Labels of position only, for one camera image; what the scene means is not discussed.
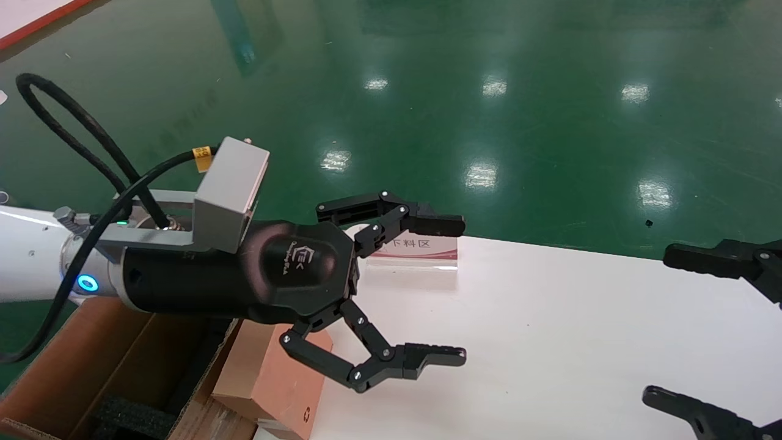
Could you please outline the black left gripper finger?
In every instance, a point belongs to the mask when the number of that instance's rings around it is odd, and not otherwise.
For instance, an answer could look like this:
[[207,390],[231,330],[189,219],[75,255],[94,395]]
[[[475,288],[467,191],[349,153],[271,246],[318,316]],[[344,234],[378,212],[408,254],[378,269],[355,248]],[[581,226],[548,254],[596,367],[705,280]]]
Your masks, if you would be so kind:
[[359,257],[458,257],[458,238],[466,231],[462,216],[388,191],[321,202],[316,217],[337,226],[364,224],[354,234]]
[[[307,341],[310,332],[322,331],[338,318],[368,351],[370,356],[363,363],[354,365]],[[279,342],[292,359],[357,393],[364,393],[388,379],[416,381],[428,365],[462,367],[467,361],[467,351],[461,347],[426,343],[391,346],[352,299],[330,307],[313,322],[299,320],[284,332]]]

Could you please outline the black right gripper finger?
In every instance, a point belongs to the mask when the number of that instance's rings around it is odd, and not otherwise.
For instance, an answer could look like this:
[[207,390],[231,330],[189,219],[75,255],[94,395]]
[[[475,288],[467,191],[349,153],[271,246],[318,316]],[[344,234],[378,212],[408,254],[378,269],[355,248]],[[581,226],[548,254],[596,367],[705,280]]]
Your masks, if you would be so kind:
[[743,278],[771,303],[781,303],[781,240],[747,243],[725,239],[713,248],[671,243],[665,248],[663,264],[715,277]]
[[659,386],[645,387],[641,399],[646,406],[687,422],[698,439],[781,438],[781,420],[759,427],[727,409]]

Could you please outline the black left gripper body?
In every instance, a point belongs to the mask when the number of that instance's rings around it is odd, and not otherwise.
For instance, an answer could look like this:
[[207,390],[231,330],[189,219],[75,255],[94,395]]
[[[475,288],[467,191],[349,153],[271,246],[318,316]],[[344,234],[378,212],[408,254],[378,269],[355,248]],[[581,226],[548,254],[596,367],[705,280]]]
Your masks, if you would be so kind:
[[333,223],[253,222],[234,253],[129,247],[121,300],[149,313],[316,323],[348,298],[354,262]]

